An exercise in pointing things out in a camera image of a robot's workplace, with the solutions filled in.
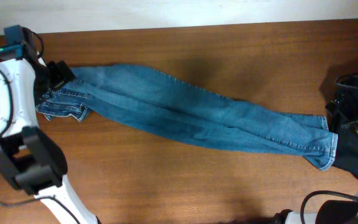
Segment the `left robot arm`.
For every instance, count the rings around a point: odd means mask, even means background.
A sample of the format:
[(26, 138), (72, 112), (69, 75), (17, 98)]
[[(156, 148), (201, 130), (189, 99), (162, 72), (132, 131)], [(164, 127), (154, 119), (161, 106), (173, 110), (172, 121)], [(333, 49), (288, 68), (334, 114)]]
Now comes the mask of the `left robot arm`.
[(0, 47), (0, 174), (16, 190), (42, 202), (60, 223), (99, 223), (68, 180), (61, 148), (40, 128), (36, 106), (75, 79), (65, 62), (45, 63), (35, 32), (4, 28)]

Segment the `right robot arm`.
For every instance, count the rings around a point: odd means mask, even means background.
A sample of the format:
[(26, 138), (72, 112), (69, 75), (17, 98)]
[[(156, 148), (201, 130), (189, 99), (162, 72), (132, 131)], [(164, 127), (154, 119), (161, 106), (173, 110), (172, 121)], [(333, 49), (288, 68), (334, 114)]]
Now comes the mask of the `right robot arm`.
[[(331, 118), (329, 129), (339, 137), (334, 166), (358, 180), (358, 73), (341, 75), (334, 84), (334, 98), (326, 105)], [(358, 223), (358, 191), (354, 195), (333, 190), (311, 192), (299, 211), (283, 210), (270, 222)]]

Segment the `blue denim jeans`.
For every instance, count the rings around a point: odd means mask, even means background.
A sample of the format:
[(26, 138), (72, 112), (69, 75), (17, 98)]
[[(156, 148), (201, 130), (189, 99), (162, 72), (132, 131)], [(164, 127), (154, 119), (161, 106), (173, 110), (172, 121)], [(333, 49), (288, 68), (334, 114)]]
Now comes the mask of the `blue denim jeans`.
[(75, 67), (73, 73), (72, 82), (38, 105), (47, 119), (83, 121), (95, 112), (195, 146), (301, 156), (319, 170), (336, 157), (337, 135), (324, 116), (271, 111), (140, 65)]

